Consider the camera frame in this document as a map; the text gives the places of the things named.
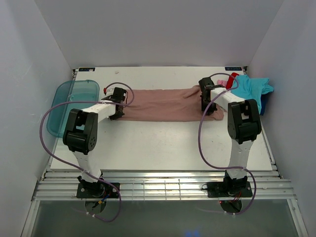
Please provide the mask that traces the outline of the dusty pink t shirt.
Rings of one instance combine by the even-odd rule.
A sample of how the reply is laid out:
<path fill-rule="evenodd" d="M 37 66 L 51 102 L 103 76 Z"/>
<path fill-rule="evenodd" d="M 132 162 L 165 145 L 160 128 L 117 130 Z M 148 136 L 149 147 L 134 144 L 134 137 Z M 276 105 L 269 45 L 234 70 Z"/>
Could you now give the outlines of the dusty pink t shirt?
<path fill-rule="evenodd" d="M 186 89 L 134 90 L 134 100 L 123 109 L 120 120 L 200 121 L 203 114 L 200 96 L 198 85 Z"/>

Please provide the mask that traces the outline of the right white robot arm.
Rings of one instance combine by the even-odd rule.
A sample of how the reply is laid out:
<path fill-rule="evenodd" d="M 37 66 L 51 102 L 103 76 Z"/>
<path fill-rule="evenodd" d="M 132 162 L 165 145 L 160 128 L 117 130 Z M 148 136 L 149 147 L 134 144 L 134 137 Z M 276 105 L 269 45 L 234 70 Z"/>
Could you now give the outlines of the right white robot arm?
<path fill-rule="evenodd" d="M 216 85 L 211 77 L 199 80 L 201 110 L 204 116 L 213 114 L 217 106 L 227 111 L 227 129 L 232 140 L 228 167 L 224 167 L 221 182 L 208 182 L 204 190 L 210 198 L 243 197 L 254 195 L 247 179 L 247 162 L 250 149 L 261 133 L 257 102 L 234 95 L 222 85 Z"/>

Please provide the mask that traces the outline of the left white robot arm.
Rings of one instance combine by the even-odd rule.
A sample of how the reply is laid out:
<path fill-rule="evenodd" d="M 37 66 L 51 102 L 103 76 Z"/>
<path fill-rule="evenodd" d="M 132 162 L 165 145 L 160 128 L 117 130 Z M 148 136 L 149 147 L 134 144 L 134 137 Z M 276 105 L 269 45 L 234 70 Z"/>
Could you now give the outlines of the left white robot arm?
<path fill-rule="evenodd" d="M 88 197 L 101 197 L 108 187 L 97 179 L 102 178 L 102 171 L 91 158 L 91 152 L 97 144 L 98 123 L 105 120 L 115 120 L 124 115 L 123 109 L 128 96 L 127 90 L 115 87 L 105 90 L 106 97 L 84 109 L 71 109 L 63 133 L 63 143 L 76 157 L 82 169 L 78 177 L 80 190 Z"/>

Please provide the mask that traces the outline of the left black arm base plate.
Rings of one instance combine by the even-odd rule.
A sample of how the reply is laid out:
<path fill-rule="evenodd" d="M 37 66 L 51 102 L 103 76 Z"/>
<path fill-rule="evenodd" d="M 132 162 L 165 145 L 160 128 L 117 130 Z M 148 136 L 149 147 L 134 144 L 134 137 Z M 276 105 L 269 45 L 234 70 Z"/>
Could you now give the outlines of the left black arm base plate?
<path fill-rule="evenodd" d="M 78 184 L 76 198 L 98 198 L 103 199 L 105 197 L 108 198 L 118 198 L 118 192 L 115 188 L 109 185 L 104 185 L 103 188 L 101 188 L 101 191 L 93 194 L 90 192 L 87 188 L 85 188 L 82 184 Z"/>

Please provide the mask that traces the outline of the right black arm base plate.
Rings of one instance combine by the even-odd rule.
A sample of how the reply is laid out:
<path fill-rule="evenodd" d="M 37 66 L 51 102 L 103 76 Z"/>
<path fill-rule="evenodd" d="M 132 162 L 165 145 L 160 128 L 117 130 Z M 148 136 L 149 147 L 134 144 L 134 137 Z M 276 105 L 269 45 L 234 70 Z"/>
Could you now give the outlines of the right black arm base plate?
<path fill-rule="evenodd" d="M 247 182 L 244 188 L 227 188 L 224 182 L 207 182 L 204 184 L 206 186 L 203 188 L 207 191 L 207 196 L 209 198 L 251 198 L 253 197 L 253 192 L 250 183 Z"/>

